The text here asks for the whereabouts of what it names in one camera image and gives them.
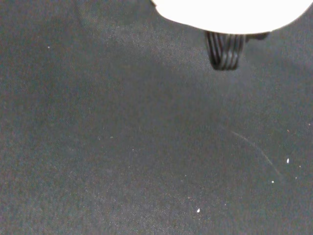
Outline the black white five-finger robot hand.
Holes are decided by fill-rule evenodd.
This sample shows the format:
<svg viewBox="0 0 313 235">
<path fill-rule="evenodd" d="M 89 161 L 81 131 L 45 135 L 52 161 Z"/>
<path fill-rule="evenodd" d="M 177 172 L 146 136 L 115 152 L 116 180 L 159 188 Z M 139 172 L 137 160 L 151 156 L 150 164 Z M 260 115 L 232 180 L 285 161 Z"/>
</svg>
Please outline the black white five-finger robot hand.
<svg viewBox="0 0 313 235">
<path fill-rule="evenodd" d="M 298 20 L 311 0 L 154 0 L 158 14 L 206 33 L 211 65 L 235 70 L 249 39 L 262 40 Z"/>
</svg>

